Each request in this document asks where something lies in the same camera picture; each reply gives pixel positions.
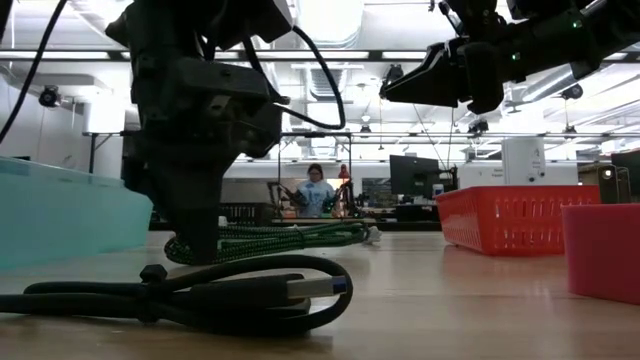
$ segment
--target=translucent blue bin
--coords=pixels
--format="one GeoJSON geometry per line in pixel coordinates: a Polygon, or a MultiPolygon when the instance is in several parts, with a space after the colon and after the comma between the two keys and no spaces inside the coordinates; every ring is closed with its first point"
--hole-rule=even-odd
{"type": "Polygon", "coordinates": [[[119,179],[0,157],[0,269],[142,246],[151,210],[119,179]]]}

